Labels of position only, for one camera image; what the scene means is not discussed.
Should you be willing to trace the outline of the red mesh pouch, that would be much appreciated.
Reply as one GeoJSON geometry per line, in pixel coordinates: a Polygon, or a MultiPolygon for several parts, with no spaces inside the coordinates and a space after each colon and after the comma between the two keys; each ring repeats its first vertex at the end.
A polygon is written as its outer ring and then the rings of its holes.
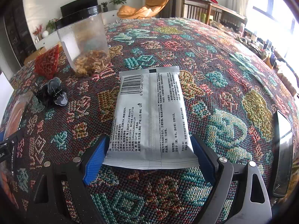
{"type": "Polygon", "coordinates": [[[59,45],[55,45],[34,60],[34,72],[48,80],[53,79],[58,67],[58,58],[59,45]]]}

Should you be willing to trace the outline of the white snack packet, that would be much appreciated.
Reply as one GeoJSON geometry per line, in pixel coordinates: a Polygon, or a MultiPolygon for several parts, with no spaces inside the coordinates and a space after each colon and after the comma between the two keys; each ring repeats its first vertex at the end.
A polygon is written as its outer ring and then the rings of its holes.
{"type": "Polygon", "coordinates": [[[119,73],[105,165],[152,170],[197,167],[177,66],[119,73]]]}

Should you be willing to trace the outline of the phone case package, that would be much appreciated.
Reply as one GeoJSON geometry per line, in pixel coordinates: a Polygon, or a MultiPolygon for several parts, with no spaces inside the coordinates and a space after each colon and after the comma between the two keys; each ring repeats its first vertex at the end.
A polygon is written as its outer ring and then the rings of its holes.
{"type": "Polygon", "coordinates": [[[28,91],[27,93],[20,95],[16,100],[16,103],[12,108],[12,112],[10,114],[6,129],[4,131],[4,140],[19,129],[22,115],[32,96],[33,93],[31,91],[28,91]]]}

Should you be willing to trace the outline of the white cardboard box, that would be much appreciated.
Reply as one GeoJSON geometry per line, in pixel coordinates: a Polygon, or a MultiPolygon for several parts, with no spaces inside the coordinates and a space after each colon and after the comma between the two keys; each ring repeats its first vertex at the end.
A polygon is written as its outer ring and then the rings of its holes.
{"type": "Polygon", "coordinates": [[[4,112],[13,94],[13,91],[13,87],[4,75],[4,72],[2,72],[0,76],[0,122],[3,120],[4,112]]]}

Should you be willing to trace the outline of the black smartphone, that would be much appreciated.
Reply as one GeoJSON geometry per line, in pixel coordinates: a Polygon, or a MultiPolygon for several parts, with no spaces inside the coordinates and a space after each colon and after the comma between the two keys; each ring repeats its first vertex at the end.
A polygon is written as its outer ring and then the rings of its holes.
{"type": "Polygon", "coordinates": [[[286,195],[293,160],[292,125],[281,112],[274,114],[274,160],[270,190],[274,197],[286,195]]]}

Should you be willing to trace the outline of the black hair claw clip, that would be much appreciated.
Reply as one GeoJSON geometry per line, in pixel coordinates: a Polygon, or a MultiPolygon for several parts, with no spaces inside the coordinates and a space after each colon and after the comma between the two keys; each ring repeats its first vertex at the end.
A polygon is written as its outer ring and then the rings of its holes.
{"type": "Polygon", "coordinates": [[[30,89],[38,102],[46,108],[64,107],[68,104],[67,90],[58,77],[50,79],[43,85],[34,83],[30,89]]]}

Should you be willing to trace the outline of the colourful woven tablecloth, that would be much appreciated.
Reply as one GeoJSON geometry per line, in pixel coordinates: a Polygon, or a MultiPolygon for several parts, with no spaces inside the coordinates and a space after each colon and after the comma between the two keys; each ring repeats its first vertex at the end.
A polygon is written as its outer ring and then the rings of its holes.
{"type": "Polygon", "coordinates": [[[269,223],[287,193],[294,97],[197,20],[81,25],[10,84],[10,223],[269,223]]]}

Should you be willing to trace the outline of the red flower vase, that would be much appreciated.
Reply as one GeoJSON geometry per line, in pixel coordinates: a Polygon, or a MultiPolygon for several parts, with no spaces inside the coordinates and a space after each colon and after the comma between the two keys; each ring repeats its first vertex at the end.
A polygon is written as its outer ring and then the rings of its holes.
{"type": "Polygon", "coordinates": [[[42,32],[43,32],[43,25],[40,24],[39,26],[36,27],[35,31],[33,32],[34,41],[36,43],[41,40],[41,34],[42,34],[42,32]]]}

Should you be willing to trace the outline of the dark display cabinet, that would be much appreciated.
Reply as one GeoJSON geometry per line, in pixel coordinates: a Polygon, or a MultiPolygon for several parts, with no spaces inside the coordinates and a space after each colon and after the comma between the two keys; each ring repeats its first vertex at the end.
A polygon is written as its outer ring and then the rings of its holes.
{"type": "Polygon", "coordinates": [[[12,51],[20,64],[36,51],[26,22],[23,0],[12,0],[4,13],[4,27],[12,51]]]}

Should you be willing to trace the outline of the leafy plant red pot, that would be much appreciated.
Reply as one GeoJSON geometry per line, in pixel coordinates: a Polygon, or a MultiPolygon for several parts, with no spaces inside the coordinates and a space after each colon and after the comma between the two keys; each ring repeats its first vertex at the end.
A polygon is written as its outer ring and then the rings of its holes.
{"type": "Polygon", "coordinates": [[[48,32],[54,32],[56,30],[55,23],[58,21],[58,19],[54,18],[48,21],[45,30],[48,32]]]}

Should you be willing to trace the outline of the clear jar black lid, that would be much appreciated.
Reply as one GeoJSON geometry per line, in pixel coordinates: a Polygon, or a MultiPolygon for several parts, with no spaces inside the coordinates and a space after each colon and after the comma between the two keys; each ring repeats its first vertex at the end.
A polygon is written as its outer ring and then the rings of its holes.
{"type": "Polygon", "coordinates": [[[70,14],[55,25],[63,51],[78,77],[89,77],[107,68],[111,57],[100,6],[70,14]]]}

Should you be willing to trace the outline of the black flat television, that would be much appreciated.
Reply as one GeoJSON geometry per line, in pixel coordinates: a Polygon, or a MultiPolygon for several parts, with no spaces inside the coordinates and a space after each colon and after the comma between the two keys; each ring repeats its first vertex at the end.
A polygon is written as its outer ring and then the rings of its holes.
{"type": "Polygon", "coordinates": [[[97,6],[97,0],[75,0],[60,7],[62,17],[78,12],[89,7],[97,6]]]}

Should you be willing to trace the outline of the small potted plant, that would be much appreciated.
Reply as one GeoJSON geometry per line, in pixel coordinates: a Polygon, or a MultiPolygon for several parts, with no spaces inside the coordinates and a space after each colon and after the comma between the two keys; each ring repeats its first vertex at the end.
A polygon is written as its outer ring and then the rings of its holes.
{"type": "Polygon", "coordinates": [[[103,8],[103,12],[105,13],[105,12],[108,12],[108,7],[107,7],[107,5],[108,5],[108,2],[102,2],[101,3],[101,6],[102,6],[102,8],[103,8]]]}

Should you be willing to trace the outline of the green potted plant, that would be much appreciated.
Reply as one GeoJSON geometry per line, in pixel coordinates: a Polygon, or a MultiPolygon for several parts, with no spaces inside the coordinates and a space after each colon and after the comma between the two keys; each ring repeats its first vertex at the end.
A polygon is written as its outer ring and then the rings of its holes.
{"type": "Polygon", "coordinates": [[[113,4],[115,10],[119,10],[119,8],[123,5],[126,5],[127,0],[110,0],[110,4],[113,4]]]}

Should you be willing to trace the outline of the orange rocking lounge chair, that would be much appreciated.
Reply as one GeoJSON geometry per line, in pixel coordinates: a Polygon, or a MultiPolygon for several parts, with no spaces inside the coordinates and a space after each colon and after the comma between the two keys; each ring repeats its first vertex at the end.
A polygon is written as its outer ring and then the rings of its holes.
{"type": "Polygon", "coordinates": [[[145,0],[145,6],[136,9],[130,6],[121,6],[117,12],[120,19],[149,19],[158,15],[169,0],[145,0]]]}

